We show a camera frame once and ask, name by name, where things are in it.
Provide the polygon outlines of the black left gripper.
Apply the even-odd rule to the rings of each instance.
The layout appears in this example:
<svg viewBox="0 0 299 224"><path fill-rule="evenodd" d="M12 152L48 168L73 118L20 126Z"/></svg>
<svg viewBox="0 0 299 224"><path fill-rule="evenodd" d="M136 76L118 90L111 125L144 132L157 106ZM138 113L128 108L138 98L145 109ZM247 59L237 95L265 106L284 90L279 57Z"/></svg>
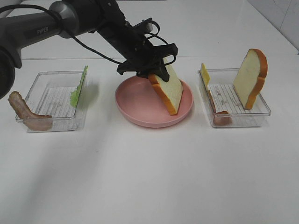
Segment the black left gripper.
<svg viewBox="0 0 299 224"><path fill-rule="evenodd" d="M175 57L178 47L165 40L164 45L154 46L150 38L159 37L157 33L151 33L151 25L160 30L158 23L151 18L131 26L119 8L106 8L103 10L103 20L98 26L98 33L126 59L118 65L117 72L123 74L135 71L138 77L145 79L154 73L164 82L168 82L170 75L164 58L170 55Z"/></svg>

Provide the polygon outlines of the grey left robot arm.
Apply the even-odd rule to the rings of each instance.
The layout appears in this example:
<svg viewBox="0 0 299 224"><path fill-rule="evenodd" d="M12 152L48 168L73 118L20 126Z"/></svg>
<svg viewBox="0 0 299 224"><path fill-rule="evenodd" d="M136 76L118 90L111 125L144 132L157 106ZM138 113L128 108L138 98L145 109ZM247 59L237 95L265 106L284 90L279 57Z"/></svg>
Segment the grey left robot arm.
<svg viewBox="0 0 299 224"><path fill-rule="evenodd" d="M152 19L132 26L114 0L59 0L49 9L25 5L36 9L36 14L26 14L0 20L0 95L5 96L14 84L15 69L21 68L21 50L54 35L77 39L84 33L98 32L112 45L125 61L118 63L117 72L136 72L147 78L154 73L164 81L169 80L164 58L176 57L175 44L155 46L150 39Z"/></svg>

